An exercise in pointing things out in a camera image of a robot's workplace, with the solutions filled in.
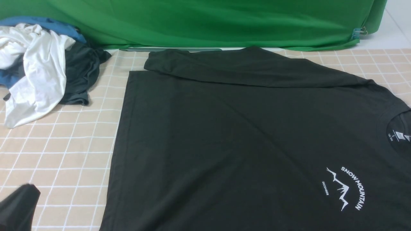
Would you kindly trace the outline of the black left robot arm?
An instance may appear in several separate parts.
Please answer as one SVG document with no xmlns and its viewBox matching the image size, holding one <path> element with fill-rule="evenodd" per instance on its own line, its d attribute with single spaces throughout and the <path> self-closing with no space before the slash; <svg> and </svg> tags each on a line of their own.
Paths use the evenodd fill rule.
<svg viewBox="0 0 411 231">
<path fill-rule="evenodd" d="M 40 190 L 24 184 L 0 202 L 1 231 L 31 231 Z"/>
</svg>

